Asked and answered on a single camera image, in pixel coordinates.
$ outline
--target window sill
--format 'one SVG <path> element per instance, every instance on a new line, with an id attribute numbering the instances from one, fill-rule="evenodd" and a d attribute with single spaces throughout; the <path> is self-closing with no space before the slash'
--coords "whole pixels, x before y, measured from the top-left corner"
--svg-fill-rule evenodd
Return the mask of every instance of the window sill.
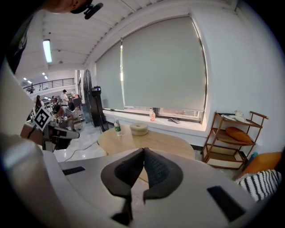
<path id="1" fill-rule="evenodd" d="M 207 133 L 205 132 L 206 128 L 200 123 L 180 121 L 179 124 L 176 124 L 174 122 L 168 121 L 166 118 L 156 118 L 155 121 L 150 121 L 149 116 L 108 110 L 103 110 L 103 113 L 105 114 L 107 120 L 108 118 L 118 118 L 119 120 L 130 122 L 130 124 L 143 122 L 146 123 L 149 127 L 160 130 L 167 130 L 181 134 L 190 134 L 199 137 L 207 137 Z"/>

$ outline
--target roller shade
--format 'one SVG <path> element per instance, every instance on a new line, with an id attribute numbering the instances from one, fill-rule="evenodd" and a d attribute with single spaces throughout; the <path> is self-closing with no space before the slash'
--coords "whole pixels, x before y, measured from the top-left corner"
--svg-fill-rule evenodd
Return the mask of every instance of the roller shade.
<path id="1" fill-rule="evenodd" d="M 126 106 L 203 111 L 205 68 L 190 17 L 169 19 L 123 39 Z"/>
<path id="2" fill-rule="evenodd" d="M 115 44 L 96 62 L 103 108 L 124 110 L 120 79 L 121 43 Z"/>

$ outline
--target black and white square marker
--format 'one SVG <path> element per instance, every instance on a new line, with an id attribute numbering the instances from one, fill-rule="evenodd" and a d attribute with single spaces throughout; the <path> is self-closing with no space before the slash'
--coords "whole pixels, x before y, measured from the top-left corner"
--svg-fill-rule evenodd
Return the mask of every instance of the black and white square marker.
<path id="1" fill-rule="evenodd" d="M 43 131 L 45 126 L 50 122 L 51 115 L 41 107 L 40 110 L 37 112 L 36 117 L 34 119 L 36 126 Z"/>

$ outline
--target orange pillow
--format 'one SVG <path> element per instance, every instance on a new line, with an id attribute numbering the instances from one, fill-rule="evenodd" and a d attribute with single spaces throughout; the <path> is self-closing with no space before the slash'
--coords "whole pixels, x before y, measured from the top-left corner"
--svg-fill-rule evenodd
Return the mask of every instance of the orange pillow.
<path id="1" fill-rule="evenodd" d="M 227 127 L 226 133 L 237 141 L 246 142 L 246 143 L 251 142 L 251 139 L 248 136 L 248 134 L 246 134 L 241 129 L 238 129 L 234 126 Z"/>

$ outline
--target bottle label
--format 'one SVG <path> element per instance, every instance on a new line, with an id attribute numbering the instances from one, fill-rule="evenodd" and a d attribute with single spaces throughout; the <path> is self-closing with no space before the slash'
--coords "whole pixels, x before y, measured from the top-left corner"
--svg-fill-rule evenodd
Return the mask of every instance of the bottle label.
<path id="1" fill-rule="evenodd" d="M 117 131 L 117 132 L 118 132 L 118 131 L 121 131 L 121 126 L 116 126 L 116 127 L 115 127 L 115 131 Z"/>

